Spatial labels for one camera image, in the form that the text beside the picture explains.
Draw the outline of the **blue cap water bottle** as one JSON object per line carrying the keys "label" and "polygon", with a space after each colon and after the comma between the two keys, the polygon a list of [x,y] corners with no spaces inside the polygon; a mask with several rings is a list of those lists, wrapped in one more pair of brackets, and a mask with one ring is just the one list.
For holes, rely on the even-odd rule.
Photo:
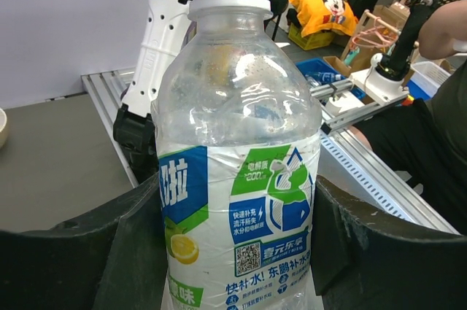
{"label": "blue cap water bottle", "polygon": [[153,104],[176,309],[310,309],[321,110],[269,0],[193,0]]}

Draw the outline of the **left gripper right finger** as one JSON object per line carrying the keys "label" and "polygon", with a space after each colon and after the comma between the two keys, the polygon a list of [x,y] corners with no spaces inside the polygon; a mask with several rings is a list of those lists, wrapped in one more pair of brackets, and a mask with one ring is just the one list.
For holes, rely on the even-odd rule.
{"label": "left gripper right finger", "polygon": [[317,178],[311,269],[325,309],[465,309],[466,237],[394,217]]}

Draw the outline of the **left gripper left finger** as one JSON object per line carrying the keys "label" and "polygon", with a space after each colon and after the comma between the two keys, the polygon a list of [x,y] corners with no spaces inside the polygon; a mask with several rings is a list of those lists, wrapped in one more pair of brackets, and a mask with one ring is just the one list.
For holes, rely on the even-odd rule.
{"label": "left gripper left finger", "polygon": [[1,232],[2,309],[161,309],[158,175],[50,230]]}

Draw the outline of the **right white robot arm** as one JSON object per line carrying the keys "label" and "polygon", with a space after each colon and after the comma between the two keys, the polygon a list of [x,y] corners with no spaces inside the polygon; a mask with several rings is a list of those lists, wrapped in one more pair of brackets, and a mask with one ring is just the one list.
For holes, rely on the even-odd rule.
{"label": "right white robot arm", "polygon": [[135,75],[113,128],[139,182],[192,146],[309,142],[319,120],[298,69],[261,25],[269,0],[150,0]]}

